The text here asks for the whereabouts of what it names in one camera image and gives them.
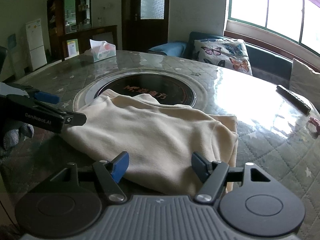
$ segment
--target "window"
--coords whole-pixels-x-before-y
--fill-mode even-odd
[[[229,19],[279,34],[320,56],[320,8],[309,0],[230,0]]]

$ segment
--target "refrigerator door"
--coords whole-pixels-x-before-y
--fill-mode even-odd
[[[29,50],[43,46],[41,19],[26,24]]]
[[[31,50],[30,59],[31,59],[32,71],[47,64],[47,59],[45,58],[44,46]]]

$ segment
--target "gloved hand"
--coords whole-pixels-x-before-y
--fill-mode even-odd
[[[4,150],[15,147],[19,139],[25,136],[32,138],[34,133],[33,126],[20,121],[6,119],[2,128],[2,146]]]

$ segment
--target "black remote control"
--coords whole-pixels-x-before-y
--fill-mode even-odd
[[[297,107],[301,112],[305,115],[308,115],[311,111],[311,108],[303,102],[300,98],[298,98],[292,91],[284,88],[281,85],[277,85],[277,91],[279,94],[284,96],[287,100],[289,100],[295,107]]]

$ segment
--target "green window frame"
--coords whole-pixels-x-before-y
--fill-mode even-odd
[[[311,51],[312,53],[314,53],[315,55],[317,55],[318,57],[320,57],[320,54],[318,52],[316,52],[315,50],[311,49],[310,47],[304,45],[301,40],[302,40],[302,33],[303,33],[303,24],[304,24],[304,5],[305,5],[305,0],[302,0],[302,21],[301,21],[301,29],[300,29],[300,37],[299,37],[299,41],[295,41],[281,33],[278,33],[278,32],[275,32],[273,30],[270,30],[267,28],[267,23],[268,23],[268,13],[269,13],[269,0],[268,0],[268,3],[267,3],[267,15],[266,15],[266,23],[265,23],[265,26],[260,26],[260,25],[257,25],[257,24],[254,24],[254,23],[250,23],[250,22],[247,22],[247,21],[244,21],[244,20],[240,20],[240,19],[236,19],[236,18],[232,18],[231,17],[231,11],[232,11],[232,0],[229,0],[229,12],[228,12],[228,19],[229,20],[233,20],[233,21],[236,21],[236,22],[241,22],[241,23],[244,23],[244,24],[248,24],[248,25],[251,25],[251,26],[254,26],[254,27],[257,27],[259,29],[263,29],[263,30],[266,30],[268,32],[271,32],[271,33],[274,33],[274,34],[277,34],[283,38],[286,38],[287,40],[289,41],[292,41],[294,42],[295,44],[298,44],[300,45],[301,47]]]

